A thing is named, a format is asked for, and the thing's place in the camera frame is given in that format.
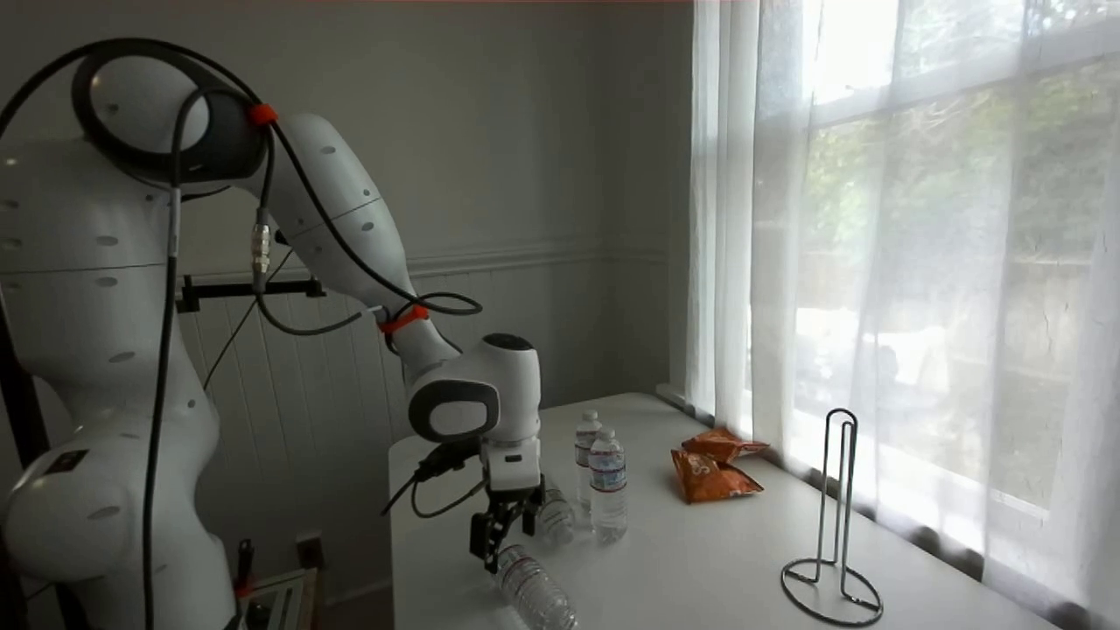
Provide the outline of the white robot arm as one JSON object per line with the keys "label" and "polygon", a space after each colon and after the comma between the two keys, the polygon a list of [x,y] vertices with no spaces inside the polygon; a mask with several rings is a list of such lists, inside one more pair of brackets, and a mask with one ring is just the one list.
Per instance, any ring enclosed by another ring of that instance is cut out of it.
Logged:
{"label": "white robot arm", "polygon": [[174,325],[182,204],[243,189],[320,283],[378,315],[403,359],[426,475],[475,457],[489,509],[473,552],[543,500],[540,358],[517,335],[455,350],[444,295],[409,283],[395,219],[347,139],[276,117],[214,59],[144,38],[64,59],[81,132],[27,139],[0,170],[0,283],[14,358],[77,433],[12,489],[14,565],[74,588],[91,630],[230,630],[225,545],[197,513],[217,409]]}

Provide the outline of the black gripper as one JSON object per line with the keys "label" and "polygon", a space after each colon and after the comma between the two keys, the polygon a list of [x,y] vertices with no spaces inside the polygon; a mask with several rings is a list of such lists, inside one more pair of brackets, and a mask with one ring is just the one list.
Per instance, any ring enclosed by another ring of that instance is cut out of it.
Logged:
{"label": "black gripper", "polygon": [[487,513],[470,521],[470,552],[496,572],[496,527],[510,527],[522,518],[522,531],[540,531],[543,513],[543,464],[540,440],[487,440],[482,443],[482,471],[487,471]]}

